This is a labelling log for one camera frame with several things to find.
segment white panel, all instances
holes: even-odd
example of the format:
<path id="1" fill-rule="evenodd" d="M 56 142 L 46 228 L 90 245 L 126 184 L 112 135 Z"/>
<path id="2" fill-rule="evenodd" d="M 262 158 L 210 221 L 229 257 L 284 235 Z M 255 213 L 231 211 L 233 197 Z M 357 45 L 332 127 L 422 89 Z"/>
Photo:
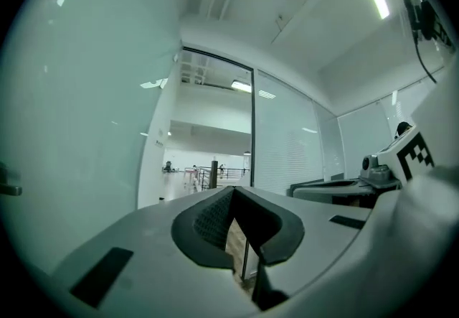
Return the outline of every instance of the white panel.
<path id="1" fill-rule="evenodd" d="M 423 81 L 420 81 L 381 99 L 386 118 L 389 121 L 392 138 L 395 137 L 395 131 L 400 122 L 415 123 L 411 114 L 427 97 L 428 93 L 428 87 Z"/>
<path id="2" fill-rule="evenodd" d="M 255 125 L 256 187 L 285 195 L 291 184 L 323 178 L 318 124 L 308 97 L 259 72 Z"/>
<path id="3" fill-rule="evenodd" d="M 338 118 L 322 106 L 314 103 L 318 124 L 321 129 L 323 149 L 323 178 L 344 173 L 344 153 Z"/>
<path id="4" fill-rule="evenodd" d="M 363 158 L 380 151 L 394 138 L 379 102 L 340 117 L 339 125 L 346 159 L 346 178 L 358 177 Z"/>

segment door handle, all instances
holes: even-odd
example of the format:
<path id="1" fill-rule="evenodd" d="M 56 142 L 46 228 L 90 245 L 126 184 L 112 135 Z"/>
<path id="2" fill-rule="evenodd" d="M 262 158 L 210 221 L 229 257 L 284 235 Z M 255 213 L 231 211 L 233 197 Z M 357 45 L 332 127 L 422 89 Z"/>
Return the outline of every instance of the door handle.
<path id="1" fill-rule="evenodd" d="M 22 187 L 0 183 L 0 195 L 21 195 Z"/>

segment person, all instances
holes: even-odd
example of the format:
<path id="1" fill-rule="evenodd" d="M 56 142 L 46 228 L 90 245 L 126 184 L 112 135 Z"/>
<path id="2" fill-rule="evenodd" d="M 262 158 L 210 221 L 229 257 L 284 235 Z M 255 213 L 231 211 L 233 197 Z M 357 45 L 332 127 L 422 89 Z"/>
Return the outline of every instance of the person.
<path id="1" fill-rule="evenodd" d="M 397 136 L 395 138 L 400 137 L 403 133 L 409 131 L 411 128 L 412 126 L 406 121 L 399 123 L 397 127 Z"/>

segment black rubber pad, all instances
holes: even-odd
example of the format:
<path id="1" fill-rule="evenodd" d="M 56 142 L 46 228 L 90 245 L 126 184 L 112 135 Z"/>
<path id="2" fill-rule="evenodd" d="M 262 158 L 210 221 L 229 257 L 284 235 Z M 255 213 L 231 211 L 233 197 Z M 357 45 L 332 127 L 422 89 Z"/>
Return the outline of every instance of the black rubber pad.
<path id="1" fill-rule="evenodd" d="M 345 218 L 344 216 L 333 216 L 330 219 L 333 223 L 338 223 L 339 225 L 349 226 L 350 228 L 359 229 L 361 230 L 364 225 L 365 221 L 356 220 L 355 218 Z"/>
<path id="2" fill-rule="evenodd" d="M 200 266 L 233 269 L 225 246 L 234 219 L 264 266 L 287 261 L 304 236 L 303 222 L 291 211 L 242 187 L 226 187 L 177 215 L 172 239 Z"/>
<path id="3" fill-rule="evenodd" d="M 72 287 L 70 293 L 86 304 L 97 308 L 133 254 L 133 251 L 126 249 L 112 248 Z"/>

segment glass door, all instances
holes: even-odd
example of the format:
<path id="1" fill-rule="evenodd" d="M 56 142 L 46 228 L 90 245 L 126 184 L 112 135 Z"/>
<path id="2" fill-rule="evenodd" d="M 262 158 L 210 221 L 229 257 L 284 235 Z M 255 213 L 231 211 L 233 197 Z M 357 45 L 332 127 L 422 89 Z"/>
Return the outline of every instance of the glass door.
<path id="1" fill-rule="evenodd" d="M 155 84 L 181 48 L 174 4 L 27 0 L 16 18 L 1 56 L 0 162 L 22 195 L 1 195 L 1 210 L 19 255 L 46 273 L 136 208 Z"/>

